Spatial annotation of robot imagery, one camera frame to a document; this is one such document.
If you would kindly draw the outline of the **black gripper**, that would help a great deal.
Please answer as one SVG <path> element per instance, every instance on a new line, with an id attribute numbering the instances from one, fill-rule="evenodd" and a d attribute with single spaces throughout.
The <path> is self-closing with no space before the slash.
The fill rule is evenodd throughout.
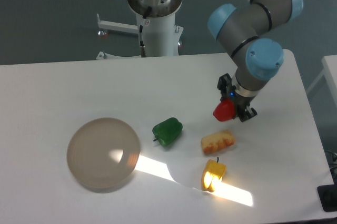
<path id="1" fill-rule="evenodd" d="M 236 111 L 235 118 L 245 122 L 257 115 L 257 111 L 251 107 L 252 97 L 244 97 L 232 89 L 232 78 L 229 74 L 224 74 L 218 79 L 217 89 L 220 91 L 220 101 L 229 98 L 234 102 Z"/>

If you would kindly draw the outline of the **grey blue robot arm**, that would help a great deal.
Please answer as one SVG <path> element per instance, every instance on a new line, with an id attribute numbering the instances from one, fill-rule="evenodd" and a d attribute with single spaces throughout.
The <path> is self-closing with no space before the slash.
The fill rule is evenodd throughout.
<path id="1" fill-rule="evenodd" d="M 182 29 L 175 25 L 175 14 L 182 0 L 127 0 L 136 16 L 135 32 L 142 57 L 176 56 Z M 234 75 L 219 78 L 221 101 L 214 110 L 219 121 L 256 116 L 251 101 L 279 71 L 284 52 L 279 43 L 264 38 L 270 30 L 298 17 L 303 0 L 248 0 L 237 9 L 232 4 L 218 7 L 207 27 L 237 69 Z"/>

